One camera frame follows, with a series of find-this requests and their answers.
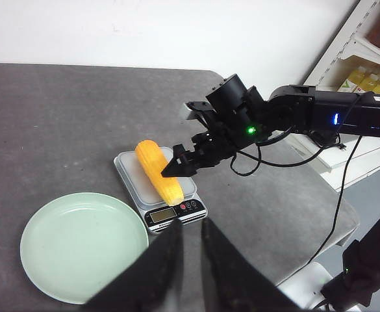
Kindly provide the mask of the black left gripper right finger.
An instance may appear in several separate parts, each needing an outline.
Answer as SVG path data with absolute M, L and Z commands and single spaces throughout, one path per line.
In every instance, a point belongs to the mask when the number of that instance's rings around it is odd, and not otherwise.
M 300 311 L 253 267 L 211 219 L 201 226 L 201 276 L 206 311 Z

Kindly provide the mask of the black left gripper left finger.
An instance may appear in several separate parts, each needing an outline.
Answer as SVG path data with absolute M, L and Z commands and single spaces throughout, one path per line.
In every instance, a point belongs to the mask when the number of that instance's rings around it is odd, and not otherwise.
M 173 221 L 81 311 L 178 311 L 183 286 L 183 226 Z

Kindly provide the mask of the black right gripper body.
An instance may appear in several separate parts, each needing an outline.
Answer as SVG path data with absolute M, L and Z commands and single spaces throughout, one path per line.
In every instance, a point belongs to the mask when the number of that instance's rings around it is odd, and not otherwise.
M 193 151 L 185 152 L 188 169 L 211 168 L 252 145 L 273 144 L 273 130 L 261 114 L 266 102 L 256 87 L 247 88 L 237 74 L 211 89 L 204 101 L 187 101 L 187 120 L 197 120 L 206 129 L 192 137 Z

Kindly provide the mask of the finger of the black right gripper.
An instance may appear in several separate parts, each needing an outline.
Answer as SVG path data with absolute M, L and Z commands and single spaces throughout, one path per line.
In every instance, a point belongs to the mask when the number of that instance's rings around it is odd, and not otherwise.
M 161 171 L 162 177 L 192 177 L 197 174 L 198 163 L 186 157 L 173 158 Z
M 192 160 L 192 152 L 186 150 L 182 144 L 174 145 L 173 160 L 177 163 L 189 163 Z

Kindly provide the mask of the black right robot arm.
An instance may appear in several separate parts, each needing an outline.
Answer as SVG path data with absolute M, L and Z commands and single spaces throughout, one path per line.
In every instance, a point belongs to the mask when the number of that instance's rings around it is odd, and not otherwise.
M 204 101 L 184 103 L 187 119 L 198 120 L 206 131 L 192 137 L 193 151 L 173 147 L 163 177 L 191 177 L 235 157 L 255 144 L 269 146 L 290 134 L 313 131 L 380 137 L 380 94 L 317 90 L 286 85 L 264 100 L 256 87 L 246 88 L 234 74 L 211 89 Z

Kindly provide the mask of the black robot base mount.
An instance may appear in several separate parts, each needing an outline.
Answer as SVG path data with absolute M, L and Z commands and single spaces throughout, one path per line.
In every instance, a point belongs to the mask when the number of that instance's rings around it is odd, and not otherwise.
M 343 271 L 321 289 L 335 311 L 370 305 L 380 289 L 380 219 L 361 240 L 354 240 L 342 254 Z

